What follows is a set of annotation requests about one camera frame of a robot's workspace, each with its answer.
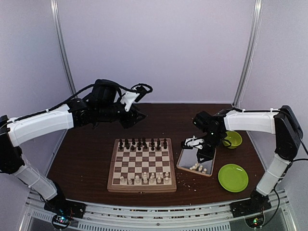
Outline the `white chess piece four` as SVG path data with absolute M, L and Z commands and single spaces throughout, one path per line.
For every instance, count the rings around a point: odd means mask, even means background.
M 165 177 L 164 177 L 164 183 L 167 184 L 169 183 L 169 172 L 165 172 Z

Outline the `white chess piece one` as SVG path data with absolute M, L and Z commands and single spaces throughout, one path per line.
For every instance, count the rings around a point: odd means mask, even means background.
M 140 184 L 140 182 L 141 182 L 141 179 L 140 179 L 139 175 L 136 175 L 135 176 L 135 184 Z

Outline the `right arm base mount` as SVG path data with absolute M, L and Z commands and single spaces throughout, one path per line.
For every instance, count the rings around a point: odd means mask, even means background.
M 271 203 L 268 195 L 264 196 L 256 190 L 253 190 L 248 199 L 232 202 L 230 209 L 233 217 L 237 218 L 271 209 Z

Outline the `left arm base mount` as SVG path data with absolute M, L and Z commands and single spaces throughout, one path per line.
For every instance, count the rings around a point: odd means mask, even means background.
M 63 203 L 46 201 L 44 209 L 67 218 L 83 218 L 86 205 L 69 200 L 65 200 Z

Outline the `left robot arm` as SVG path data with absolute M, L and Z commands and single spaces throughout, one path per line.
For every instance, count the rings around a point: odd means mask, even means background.
M 128 89 L 116 82 L 98 79 L 52 108 L 16 118 L 1 116 L 1 173 L 16 176 L 59 214 L 66 213 L 69 202 L 60 187 L 31 167 L 22 156 L 20 145 L 56 131 L 88 124 L 97 127 L 100 123 L 119 121 L 123 128 L 130 128 L 146 117 L 134 104 L 152 91 L 153 88 L 144 83 Z

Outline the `white chess piece three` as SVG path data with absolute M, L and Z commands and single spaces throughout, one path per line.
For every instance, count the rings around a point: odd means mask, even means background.
M 151 173 L 150 177 L 149 177 L 149 183 L 150 184 L 153 184 L 154 183 L 154 180 L 155 180 L 155 174 L 154 173 Z

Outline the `white chess piece five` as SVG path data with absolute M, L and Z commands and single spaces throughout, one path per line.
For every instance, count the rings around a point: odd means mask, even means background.
M 148 175 L 147 175 L 147 172 L 143 172 L 142 180 L 143 180 L 143 183 L 144 183 L 144 184 L 147 184 L 147 183 L 148 183 Z

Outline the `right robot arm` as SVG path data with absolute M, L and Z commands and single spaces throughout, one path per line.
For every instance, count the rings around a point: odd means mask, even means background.
M 294 162 L 299 147 L 304 145 L 303 130 L 288 105 L 259 111 L 224 109 L 214 115 L 201 111 L 193 119 L 193 124 L 205 135 L 187 138 L 184 145 L 197 149 L 199 163 L 214 155 L 216 147 L 227 137 L 228 131 L 257 131 L 275 135 L 274 158 L 247 201 L 246 207 L 253 213 L 265 205 L 269 193 Z

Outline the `metal tray with wood rim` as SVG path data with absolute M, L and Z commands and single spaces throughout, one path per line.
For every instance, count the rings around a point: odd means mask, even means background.
M 192 171 L 189 170 L 191 166 L 193 166 L 195 163 L 197 163 L 197 149 L 182 149 L 181 153 L 179 155 L 178 162 L 176 164 L 176 167 L 180 170 L 187 171 L 190 173 L 194 173 L 200 176 L 205 176 L 205 177 L 211 177 L 214 169 L 214 162 L 216 158 L 216 153 L 214 155 L 214 158 L 210 163 L 204 164 L 202 163 L 201 165 L 207 169 L 206 174 L 199 173 L 197 171 Z

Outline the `white chess piece seven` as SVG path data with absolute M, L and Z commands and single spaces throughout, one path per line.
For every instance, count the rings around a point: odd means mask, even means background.
M 163 173 L 160 172 L 159 175 L 158 175 L 158 177 L 157 177 L 156 183 L 157 183 L 157 184 L 161 184 L 162 178 L 163 178 Z

